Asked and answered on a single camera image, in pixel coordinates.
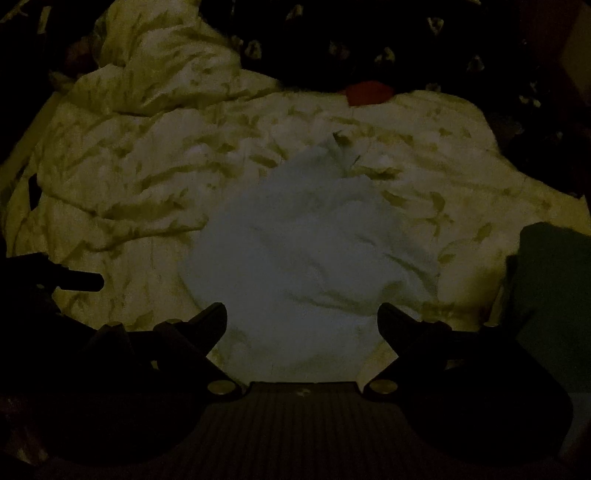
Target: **round bolt head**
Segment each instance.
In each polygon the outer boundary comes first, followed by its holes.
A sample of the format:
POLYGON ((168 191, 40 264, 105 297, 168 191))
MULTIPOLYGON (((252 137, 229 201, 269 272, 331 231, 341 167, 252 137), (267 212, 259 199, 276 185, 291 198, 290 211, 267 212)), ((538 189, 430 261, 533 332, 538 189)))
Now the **round bolt head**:
POLYGON ((307 397, 311 393, 312 393, 312 390, 310 390, 309 388, 299 388, 295 391, 295 394, 298 397, 307 397))
POLYGON ((216 380, 211 382, 207 389, 214 395, 227 395, 236 390, 236 384, 229 380, 216 380))
POLYGON ((389 395, 396 392, 398 384, 392 380, 374 380, 369 384, 369 387, 376 393, 389 395))

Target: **red cloth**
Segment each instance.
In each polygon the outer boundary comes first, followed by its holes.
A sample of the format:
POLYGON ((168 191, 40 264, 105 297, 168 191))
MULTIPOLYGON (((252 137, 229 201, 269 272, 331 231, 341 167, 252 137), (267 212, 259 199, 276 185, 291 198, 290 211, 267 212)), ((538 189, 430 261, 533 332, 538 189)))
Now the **red cloth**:
POLYGON ((381 82, 370 80, 348 86, 345 94, 349 106, 376 105, 390 100, 394 96, 394 89, 381 82))

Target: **bedsheet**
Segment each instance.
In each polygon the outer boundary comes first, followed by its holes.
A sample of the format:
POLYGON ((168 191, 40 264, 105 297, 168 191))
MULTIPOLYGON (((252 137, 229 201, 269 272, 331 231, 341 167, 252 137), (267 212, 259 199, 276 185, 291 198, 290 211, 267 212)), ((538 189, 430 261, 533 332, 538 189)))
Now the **bedsheet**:
MULTIPOLYGON (((416 91, 350 108, 341 95, 282 90, 241 70, 192 1, 117 0, 106 31, 100 68, 60 102, 2 225, 9 255, 45 251, 104 276, 99 293, 54 293, 88 325, 150 329, 205 308, 177 271, 191 242, 245 188, 335 132, 356 151, 352 174, 373 181, 437 262, 437 293, 409 312, 416 319, 475 330, 524 226, 591 233, 584 200, 516 171, 465 100, 416 91), (43 194, 30 211, 34 173, 43 194)), ((382 344, 360 378, 393 355, 382 344)), ((210 358, 223 365, 216 350, 210 358)))

